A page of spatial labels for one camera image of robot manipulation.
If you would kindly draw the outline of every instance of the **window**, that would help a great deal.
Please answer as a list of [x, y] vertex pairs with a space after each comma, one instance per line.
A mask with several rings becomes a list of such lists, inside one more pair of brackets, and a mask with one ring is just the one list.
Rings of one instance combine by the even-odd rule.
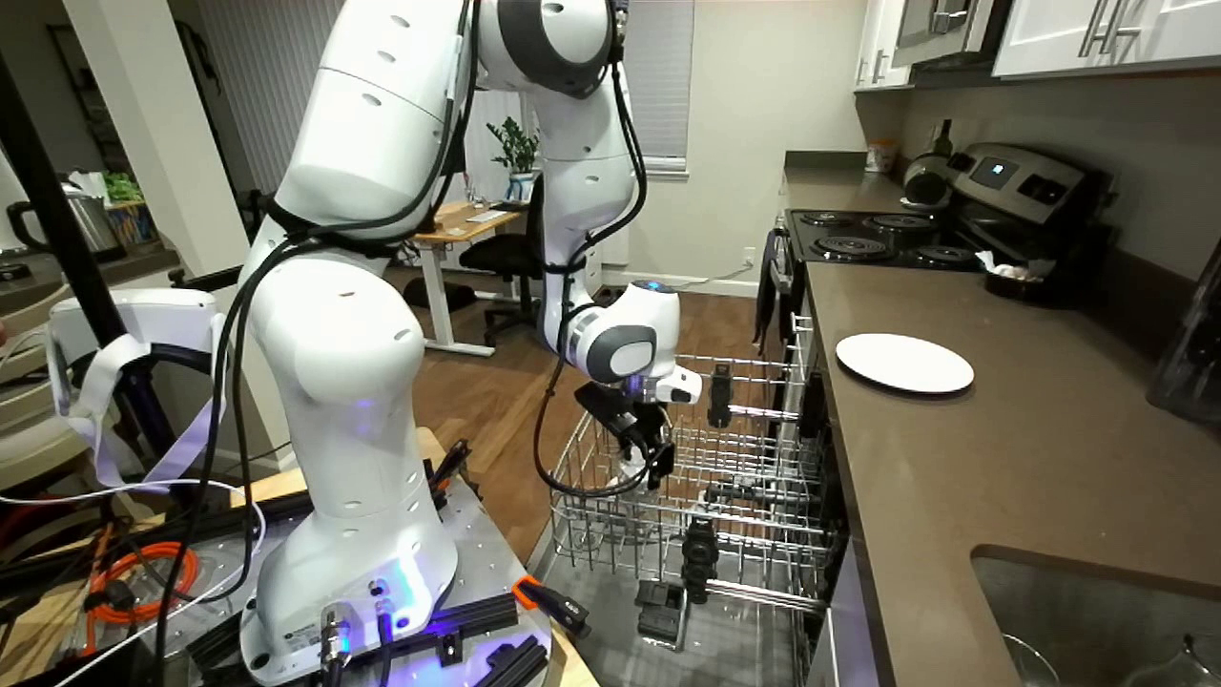
[[634, 0], [626, 79], [654, 175], [688, 175], [695, 0]]

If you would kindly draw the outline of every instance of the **gray countertop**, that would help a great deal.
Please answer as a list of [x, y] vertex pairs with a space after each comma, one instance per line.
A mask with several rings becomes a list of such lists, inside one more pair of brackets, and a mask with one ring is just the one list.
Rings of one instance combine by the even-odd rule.
[[[1015, 683], [982, 544], [1221, 586], [1221, 440], [1146, 402], [1150, 364], [1086, 317], [978, 276], [809, 267], [840, 476], [903, 687]], [[833, 352], [908, 331], [963, 352], [959, 397], [884, 392]]]
[[790, 152], [785, 210], [903, 210], [902, 188], [884, 175], [868, 175], [861, 152]]

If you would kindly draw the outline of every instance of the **kitchen cabinet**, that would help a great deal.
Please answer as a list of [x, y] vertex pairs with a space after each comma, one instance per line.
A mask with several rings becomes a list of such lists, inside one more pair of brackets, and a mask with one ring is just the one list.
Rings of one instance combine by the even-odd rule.
[[1015, 0], [991, 74], [1029, 75], [1094, 63], [1094, 25], [1102, 23], [1102, 5], [1111, 0]]
[[856, 93], [884, 93], [908, 82], [908, 63], [897, 63], [897, 38], [903, 23], [903, 0], [869, 0], [860, 62], [856, 62]]
[[1127, 20], [1118, 25], [1118, 56], [1127, 63], [1221, 56], [1221, 0], [1118, 5], [1139, 5], [1139, 10], [1131, 10], [1135, 23]]
[[1221, 62], [1221, 0], [1015, 0], [997, 75], [1155, 74]]

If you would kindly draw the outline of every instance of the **dishwasher rack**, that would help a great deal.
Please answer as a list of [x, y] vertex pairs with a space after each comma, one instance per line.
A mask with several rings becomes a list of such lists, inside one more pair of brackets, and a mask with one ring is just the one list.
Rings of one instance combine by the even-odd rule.
[[[683, 563], [710, 557], [710, 595], [781, 612], [821, 612], [840, 533], [821, 528], [817, 444], [796, 440], [805, 364], [706, 358], [683, 367], [706, 379], [699, 404], [672, 404], [676, 473], [626, 496], [554, 496], [550, 557], [634, 581], [683, 582]], [[729, 375], [734, 416], [710, 426], [710, 383]], [[561, 459], [564, 483], [611, 483], [618, 444], [580, 416]]]

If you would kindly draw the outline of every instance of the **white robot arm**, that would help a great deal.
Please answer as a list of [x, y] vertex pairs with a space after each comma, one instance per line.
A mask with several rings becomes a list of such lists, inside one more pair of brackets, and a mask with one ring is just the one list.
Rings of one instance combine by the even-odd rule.
[[695, 402], [681, 297], [590, 304], [584, 250], [644, 199], [611, 53], [611, 0], [347, 0], [276, 205], [246, 267], [313, 514], [264, 562], [239, 647], [261, 683], [419, 633], [459, 572], [419, 469], [409, 390], [425, 331], [363, 254], [415, 233], [439, 193], [476, 63], [538, 114], [550, 346], [618, 397]]

